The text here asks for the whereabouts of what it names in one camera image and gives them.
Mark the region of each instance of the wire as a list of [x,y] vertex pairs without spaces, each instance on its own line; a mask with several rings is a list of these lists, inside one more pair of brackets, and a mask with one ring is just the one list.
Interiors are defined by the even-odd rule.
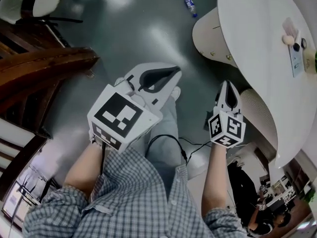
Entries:
[[190,159],[192,158],[192,155],[193,153],[196,153],[197,151],[199,151],[200,149],[202,149],[205,145],[208,145],[209,143],[211,143],[211,141],[208,141],[207,143],[203,144],[201,147],[199,147],[198,149],[196,149],[195,151],[193,151],[190,155],[189,155],[189,158],[188,158],[188,161],[186,163],[186,165],[189,163]]
[[12,221],[11,221],[11,226],[10,226],[8,238],[10,238],[10,234],[11,234],[12,226],[13,226],[13,223],[14,223],[14,219],[15,219],[15,216],[16,216],[16,214],[17,214],[17,212],[18,212],[18,208],[20,207],[21,201],[22,201],[22,197],[20,197],[20,199],[19,199],[19,201],[18,201],[18,203],[17,203],[18,207],[16,207],[15,210],[14,210],[14,214],[13,214],[13,217],[12,217]]
[[105,142],[103,142],[103,145],[102,145],[102,152],[103,152],[103,156],[102,156],[102,160],[101,160],[100,176],[102,176],[104,173],[104,162],[105,162],[105,155],[106,155],[106,143]]
[[246,146],[246,145],[236,145],[234,147],[241,147],[241,146]]
[[182,154],[182,156],[183,156],[183,158],[184,158],[184,160],[185,160],[185,162],[186,162],[186,165],[188,165],[190,159],[192,158],[192,155],[193,155],[194,153],[196,153],[197,151],[199,151],[200,149],[202,149],[204,146],[208,146],[208,147],[211,148],[211,146],[208,145],[209,143],[211,143],[211,141],[208,141],[208,142],[206,142],[205,144],[196,144],[196,143],[193,143],[193,142],[191,142],[190,140],[188,140],[188,139],[186,139],[186,138],[180,137],[179,139],[183,139],[183,140],[187,141],[188,143],[190,143],[190,144],[192,144],[192,145],[200,145],[200,147],[199,147],[198,149],[196,149],[195,151],[193,151],[193,152],[189,155],[189,158],[187,158],[186,152],[184,151],[183,147],[182,147],[181,144],[179,143],[178,139],[176,139],[176,138],[175,138],[174,136],[172,136],[172,135],[162,134],[162,135],[157,135],[157,136],[155,136],[155,137],[152,138],[152,140],[149,142],[148,148],[147,148],[147,150],[146,150],[146,152],[145,152],[145,157],[148,156],[149,150],[150,150],[150,147],[152,146],[152,144],[153,144],[158,138],[163,137],[163,136],[172,138],[172,139],[174,139],[174,140],[177,142],[177,144],[179,145],[181,154]]
[[178,139],[183,139],[183,140],[185,140],[186,142],[190,143],[191,145],[203,145],[203,144],[195,144],[195,143],[189,141],[188,139],[186,139],[186,138],[184,138],[184,137],[179,137]]
[[228,195],[229,195],[229,197],[231,198],[231,201],[232,201],[232,203],[233,203],[233,206],[234,206],[234,209],[235,209],[235,214],[237,214],[236,204],[234,203],[234,201],[233,201],[233,199],[232,199],[232,197],[231,197],[231,195],[230,195],[230,193],[229,193],[229,190],[227,190],[227,192],[228,192]]
[[179,141],[178,141],[174,136],[168,135],[168,134],[157,135],[156,137],[152,138],[152,140],[149,142],[147,151],[145,152],[145,157],[148,156],[151,145],[152,145],[158,138],[163,137],[163,136],[172,138],[172,139],[174,139],[174,140],[177,142],[177,144],[179,145],[179,148],[180,148],[180,152],[181,152],[181,154],[182,154],[182,156],[183,156],[183,158],[184,158],[184,160],[186,161],[186,164],[187,164],[187,163],[188,163],[188,162],[187,162],[187,155],[186,155],[186,152],[184,151],[183,147],[181,146],[181,144],[179,143]]

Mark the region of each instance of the chair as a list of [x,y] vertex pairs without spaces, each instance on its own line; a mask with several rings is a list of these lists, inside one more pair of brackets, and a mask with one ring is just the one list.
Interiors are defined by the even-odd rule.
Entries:
[[49,17],[60,0],[0,0],[0,18],[10,24],[50,24],[42,20],[61,20],[82,23],[82,20]]

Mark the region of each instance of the white table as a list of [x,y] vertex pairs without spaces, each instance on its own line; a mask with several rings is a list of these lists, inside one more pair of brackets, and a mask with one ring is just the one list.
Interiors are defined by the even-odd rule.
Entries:
[[281,41],[287,17],[301,30],[308,46],[315,48],[293,0],[218,0],[218,7],[193,30],[198,51],[237,66],[267,105],[276,127],[278,168],[304,145],[317,109],[317,77],[303,72],[294,78],[288,49]]

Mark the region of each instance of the blue bottle label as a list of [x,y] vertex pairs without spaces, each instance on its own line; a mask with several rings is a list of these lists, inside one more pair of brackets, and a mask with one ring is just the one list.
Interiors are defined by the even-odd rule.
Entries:
[[187,5],[187,7],[190,7],[190,6],[193,6],[193,5],[194,5],[193,0],[185,0],[185,3],[186,3],[186,5]]

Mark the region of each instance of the plastic bottle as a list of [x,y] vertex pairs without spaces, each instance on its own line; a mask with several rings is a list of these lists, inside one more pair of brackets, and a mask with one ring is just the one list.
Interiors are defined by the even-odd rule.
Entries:
[[193,15],[193,17],[197,17],[197,13],[196,13],[196,7],[194,5],[193,0],[185,0],[185,4],[188,7],[189,11],[191,12],[191,14]]

